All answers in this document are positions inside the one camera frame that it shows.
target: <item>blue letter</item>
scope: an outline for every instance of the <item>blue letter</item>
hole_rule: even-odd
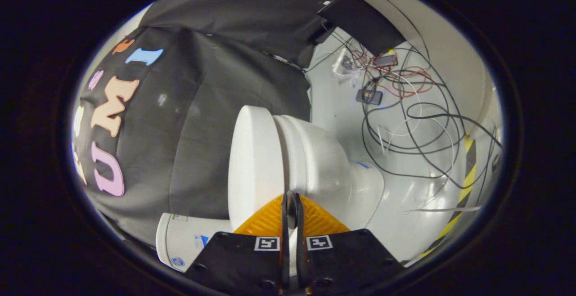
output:
[[[146,62],[146,66],[150,66],[150,64],[154,63],[157,58],[162,55],[164,50],[160,49],[157,51],[145,51],[142,48],[137,48],[130,56],[126,59],[126,63],[132,61],[141,61]]]

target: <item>red wire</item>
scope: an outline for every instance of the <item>red wire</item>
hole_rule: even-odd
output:
[[[406,76],[412,76],[412,75],[423,75],[424,76],[424,81],[422,81],[422,84],[420,85],[420,87],[418,89],[416,89],[416,93],[414,91],[406,91],[406,90],[401,90],[399,88],[397,88],[395,86],[396,83],[396,74],[391,72],[391,68],[392,66],[394,66],[394,64],[396,63],[397,59],[398,59],[398,54],[397,52],[394,50],[394,60],[392,61],[392,63],[387,67],[384,68],[383,66],[380,66],[380,64],[378,64],[378,62],[375,61],[376,58],[379,58],[381,56],[381,54],[374,56],[373,58],[368,59],[368,62],[366,61],[366,58],[368,58],[368,55],[364,52],[362,55],[360,55],[362,52],[358,51],[358,50],[354,50],[353,51],[354,54],[358,57],[358,59],[360,59],[360,62],[362,62],[362,64],[364,65],[364,67],[369,67],[372,70],[376,70],[376,71],[385,71],[387,73],[391,73],[394,78],[392,79],[392,87],[394,89],[396,89],[397,91],[400,91],[401,93],[404,93],[406,95],[397,95],[396,93],[392,92],[390,89],[388,89],[387,87],[385,87],[384,85],[378,85],[378,87],[382,87],[384,89],[386,89],[386,91],[388,91],[389,93],[391,93],[391,95],[394,95],[395,97],[399,97],[399,98],[407,98],[407,97],[411,97],[413,95],[416,95],[416,93],[421,94],[421,93],[425,93],[426,91],[429,91],[430,89],[432,89],[432,87],[434,87],[434,80],[432,80],[432,77],[430,77],[430,74],[428,74],[428,72],[426,72],[426,70],[424,70],[421,67],[418,66],[411,66],[411,67],[407,67],[405,69],[403,69],[399,75],[402,77],[406,77]],[[378,68],[373,67],[370,62],[376,64],[376,66]],[[403,74],[402,72],[405,72],[409,69],[412,68],[418,68],[420,69],[419,71],[414,71],[408,74]],[[424,85],[427,84],[426,79],[430,80],[430,87],[426,88],[425,90],[423,90],[422,88],[424,88]]]

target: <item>yellow and black hazard tape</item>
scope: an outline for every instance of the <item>yellow and black hazard tape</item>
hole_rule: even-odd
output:
[[[464,138],[465,143],[466,143],[466,176],[464,178],[464,187],[467,187],[465,189],[462,189],[462,192],[460,193],[460,198],[458,201],[458,204],[456,207],[466,207],[466,203],[468,202],[469,198],[470,198],[470,193],[472,191],[473,188],[473,182],[474,182],[474,178],[476,177],[476,140],[469,140],[468,137],[466,136]],[[436,240],[428,247],[428,249],[426,249],[426,251],[424,251],[421,255],[419,255],[417,257],[417,259],[420,259],[422,257],[426,257],[426,255],[428,255],[428,253],[432,252],[434,249],[436,249],[436,247],[438,247],[438,245],[440,245],[440,243],[446,238],[446,236],[448,235],[448,233],[454,228],[454,225],[456,224],[456,222],[458,222],[458,220],[460,219],[462,215],[462,212],[460,211],[455,211],[454,214],[452,214],[452,217],[450,217],[450,220],[448,221],[448,224],[446,224],[446,226],[444,227],[444,230],[442,230],[442,233],[440,233],[440,235],[438,235],[438,238],[436,238]],[[405,265],[407,263],[409,263],[411,260],[404,260],[401,261],[400,263],[402,265]]]

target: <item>white wall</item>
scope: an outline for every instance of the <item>white wall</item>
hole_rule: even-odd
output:
[[[420,52],[426,50],[415,28],[399,11],[409,17],[426,41],[432,65],[446,81],[463,116],[484,122],[488,109],[490,123],[501,123],[500,102],[492,91],[494,83],[486,67],[468,40],[444,17],[419,0],[364,0],[380,11]],[[465,123],[474,136],[477,127]]]

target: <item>white container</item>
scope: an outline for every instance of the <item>white container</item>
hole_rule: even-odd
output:
[[[186,272],[216,232],[232,232],[230,220],[164,213],[156,230],[156,253],[165,265]]]

